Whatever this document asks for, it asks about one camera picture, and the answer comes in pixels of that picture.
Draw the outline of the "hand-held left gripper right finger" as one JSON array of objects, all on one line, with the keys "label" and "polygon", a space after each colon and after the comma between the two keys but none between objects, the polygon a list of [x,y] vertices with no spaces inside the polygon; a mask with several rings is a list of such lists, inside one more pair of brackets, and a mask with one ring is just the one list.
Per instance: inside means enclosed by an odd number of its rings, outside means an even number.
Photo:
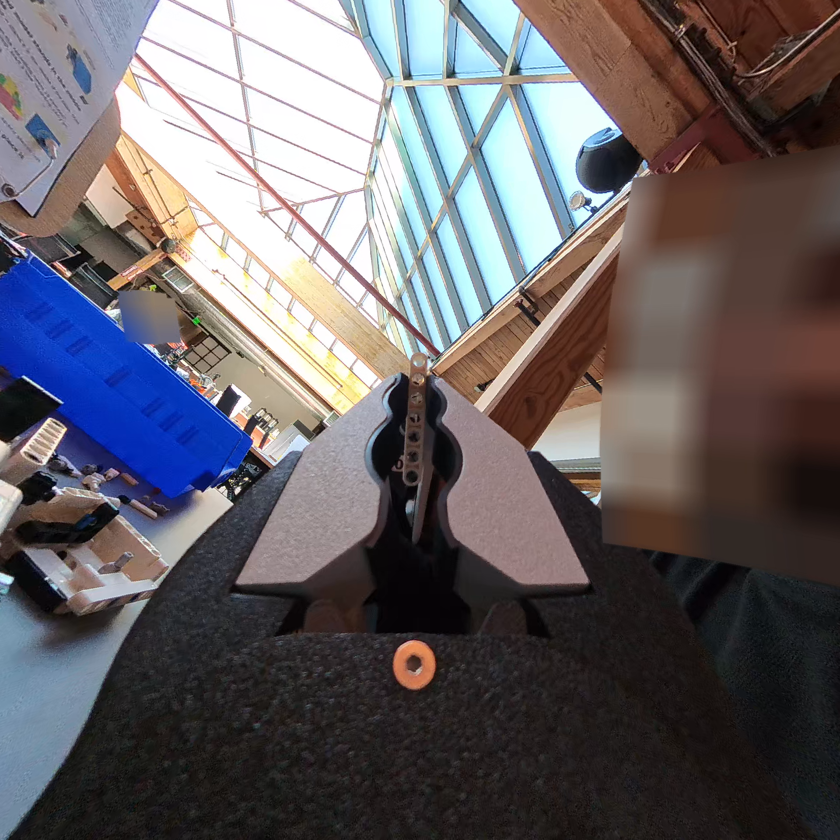
[{"label": "hand-held left gripper right finger", "polygon": [[528,451],[440,377],[429,385],[436,573],[458,632],[497,606],[580,595],[590,578]]}]

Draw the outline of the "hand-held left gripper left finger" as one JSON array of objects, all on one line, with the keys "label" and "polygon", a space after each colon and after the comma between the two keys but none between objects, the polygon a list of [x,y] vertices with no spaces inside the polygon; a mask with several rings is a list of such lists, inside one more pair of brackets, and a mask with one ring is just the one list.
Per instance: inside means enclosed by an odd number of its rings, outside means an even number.
[{"label": "hand-held left gripper left finger", "polygon": [[385,530],[403,456],[406,387],[405,374],[389,377],[302,450],[237,591],[326,602],[347,631],[367,630],[368,551]]}]

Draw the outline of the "thin lego technic beam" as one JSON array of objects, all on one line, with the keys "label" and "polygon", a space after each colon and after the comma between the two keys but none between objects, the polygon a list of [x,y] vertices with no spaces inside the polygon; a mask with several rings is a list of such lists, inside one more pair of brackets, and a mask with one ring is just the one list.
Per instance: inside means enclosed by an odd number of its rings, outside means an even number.
[{"label": "thin lego technic beam", "polygon": [[433,475],[431,447],[434,436],[427,426],[428,393],[429,359],[424,353],[417,352],[410,360],[402,459],[404,484],[408,489],[415,490],[412,505],[406,507],[415,545],[422,539]]}]

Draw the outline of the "lego truck model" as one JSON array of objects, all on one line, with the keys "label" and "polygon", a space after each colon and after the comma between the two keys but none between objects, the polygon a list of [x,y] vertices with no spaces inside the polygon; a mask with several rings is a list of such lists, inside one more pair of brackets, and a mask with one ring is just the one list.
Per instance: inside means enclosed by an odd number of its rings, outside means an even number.
[{"label": "lego truck model", "polygon": [[48,470],[66,433],[47,418],[2,443],[2,569],[48,613],[86,616],[146,601],[170,565],[123,515],[130,507]]}]

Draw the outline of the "scattered small lego pieces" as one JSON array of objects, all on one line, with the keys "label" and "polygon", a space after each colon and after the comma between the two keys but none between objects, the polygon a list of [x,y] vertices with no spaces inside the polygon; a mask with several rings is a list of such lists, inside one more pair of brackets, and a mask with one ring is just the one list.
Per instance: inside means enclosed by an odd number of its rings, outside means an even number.
[{"label": "scattered small lego pieces", "polygon": [[[87,464],[76,467],[63,455],[52,455],[47,460],[47,468],[53,473],[74,479],[84,490],[101,495],[102,490],[108,490],[114,481],[122,482],[126,487],[136,490],[140,482],[128,472],[115,467],[104,468],[98,464]],[[154,499],[157,493],[147,493],[142,497],[127,495],[119,492],[116,496],[106,496],[116,508],[126,507],[134,509],[150,519],[157,519],[170,512],[170,509]]]}]

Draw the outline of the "blue plastic bin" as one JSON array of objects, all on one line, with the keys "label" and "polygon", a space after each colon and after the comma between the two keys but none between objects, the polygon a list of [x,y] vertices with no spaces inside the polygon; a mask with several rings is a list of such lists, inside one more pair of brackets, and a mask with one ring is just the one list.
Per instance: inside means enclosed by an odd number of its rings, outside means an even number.
[{"label": "blue plastic bin", "polygon": [[238,425],[33,255],[2,273],[1,362],[59,398],[65,418],[168,497],[220,484],[251,446]]}]

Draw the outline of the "red ceiling pipe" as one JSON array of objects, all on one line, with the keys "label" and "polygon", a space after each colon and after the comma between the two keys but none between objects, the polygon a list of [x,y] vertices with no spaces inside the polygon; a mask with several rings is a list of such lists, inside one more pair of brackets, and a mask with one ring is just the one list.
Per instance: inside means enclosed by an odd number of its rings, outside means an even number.
[{"label": "red ceiling pipe", "polygon": [[334,248],[325,237],[320,235],[310,223],[281,195],[278,191],[267,181],[267,179],[254,166],[247,162],[247,160],[233,147],[226,139],[217,132],[211,123],[205,120],[203,115],[196,111],[194,107],[184,99],[162,76],[158,73],[143,57],[135,53],[133,59],[149,74],[152,80],[161,87],[163,91],[169,95],[178,106],[188,114],[197,125],[207,132],[209,137],[222,148],[229,157],[231,157],[236,164],[249,176],[253,178],[257,186],[265,193],[269,194],[281,209],[286,211],[290,218],[303,228],[310,236],[313,237],[317,245],[320,245],[331,257],[333,257],[339,265],[354,278],[363,289],[365,289],[389,314],[392,318],[401,323],[404,329],[410,333],[417,342],[420,342],[432,355],[436,358],[441,354],[441,350],[436,344],[426,336],[426,334],[413,326],[410,319],[405,317],[401,310],[392,305],[388,298],[380,293],[375,284],[368,282],[362,274],[354,268],[351,263],[344,258],[341,253]]}]

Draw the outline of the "black dome fixture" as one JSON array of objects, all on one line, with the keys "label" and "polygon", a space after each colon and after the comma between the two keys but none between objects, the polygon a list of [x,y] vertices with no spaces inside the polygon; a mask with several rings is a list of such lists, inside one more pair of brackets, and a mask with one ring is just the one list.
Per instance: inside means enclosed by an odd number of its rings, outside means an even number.
[{"label": "black dome fixture", "polygon": [[592,193],[616,193],[633,179],[643,160],[621,130],[608,127],[583,142],[575,173],[579,183]]}]

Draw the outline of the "printed instruction sheet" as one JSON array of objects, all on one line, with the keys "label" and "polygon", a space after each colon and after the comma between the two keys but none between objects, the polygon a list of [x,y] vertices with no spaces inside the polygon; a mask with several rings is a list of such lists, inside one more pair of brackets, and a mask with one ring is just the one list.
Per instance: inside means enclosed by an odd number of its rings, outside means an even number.
[{"label": "printed instruction sheet", "polygon": [[2,203],[41,209],[113,101],[157,5],[1,2]]}]

